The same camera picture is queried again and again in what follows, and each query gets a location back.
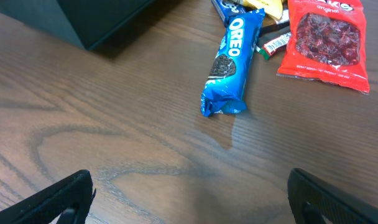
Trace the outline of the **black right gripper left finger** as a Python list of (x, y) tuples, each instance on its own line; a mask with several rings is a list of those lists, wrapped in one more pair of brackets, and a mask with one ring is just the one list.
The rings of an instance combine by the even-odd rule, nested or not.
[(0, 224), (84, 224), (96, 195), (88, 170), (79, 170), (23, 201), (0, 211)]

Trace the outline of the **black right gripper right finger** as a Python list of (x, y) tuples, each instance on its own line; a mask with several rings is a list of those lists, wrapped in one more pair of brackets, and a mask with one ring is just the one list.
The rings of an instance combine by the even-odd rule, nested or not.
[(291, 170), (287, 190), (296, 224), (378, 224), (378, 208), (303, 169)]

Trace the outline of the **blue Oreo cookie pack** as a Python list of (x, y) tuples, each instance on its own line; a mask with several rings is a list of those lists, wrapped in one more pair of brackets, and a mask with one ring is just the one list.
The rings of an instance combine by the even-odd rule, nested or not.
[(247, 109), (244, 92), (264, 17), (256, 9), (230, 19), (201, 94), (203, 116)]

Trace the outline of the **dark green box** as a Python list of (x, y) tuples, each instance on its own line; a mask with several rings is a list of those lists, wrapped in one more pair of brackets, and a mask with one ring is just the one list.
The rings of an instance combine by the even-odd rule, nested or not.
[(91, 50), (153, 0), (0, 0), (0, 13)]

